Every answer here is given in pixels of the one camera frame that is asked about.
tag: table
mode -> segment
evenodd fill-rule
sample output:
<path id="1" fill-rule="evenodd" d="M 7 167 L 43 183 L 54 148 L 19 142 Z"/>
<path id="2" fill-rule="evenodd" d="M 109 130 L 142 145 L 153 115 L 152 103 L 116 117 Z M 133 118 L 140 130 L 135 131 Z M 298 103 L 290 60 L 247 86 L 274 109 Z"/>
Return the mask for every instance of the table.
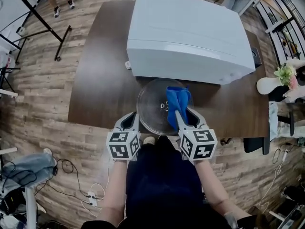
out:
<path id="1" fill-rule="evenodd" d="M 102 4 L 88 34 L 76 72 L 68 121 L 112 129 L 127 113 L 136 111 L 137 97 L 153 78 L 134 77 L 125 68 L 126 44 L 134 1 Z M 262 53 L 257 37 L 249 32 L 251 46 Z M 193 96 L 194 109 L 202 114 L 218 137 L 268 135 L 268 97 L 256 82 L 265 77 L 264 64 L 255 72 L 227 85 L 180 81 Z"/>

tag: blue cloth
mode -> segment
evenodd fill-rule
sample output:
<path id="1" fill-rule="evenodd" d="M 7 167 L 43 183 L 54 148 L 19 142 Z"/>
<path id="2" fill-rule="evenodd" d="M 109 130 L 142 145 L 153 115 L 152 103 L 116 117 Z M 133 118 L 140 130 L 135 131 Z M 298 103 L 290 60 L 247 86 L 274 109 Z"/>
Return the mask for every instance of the blue cloth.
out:
<path id="1" fill-rule="evenodd" d="M 186 107 L 191 98 L 191 93 L 184 87 L 168 86 L 166 97 L 168 102 L 167 121 L 175 130 L 178 130 L 175 111 L 178 110 L 187 123 Z"/>

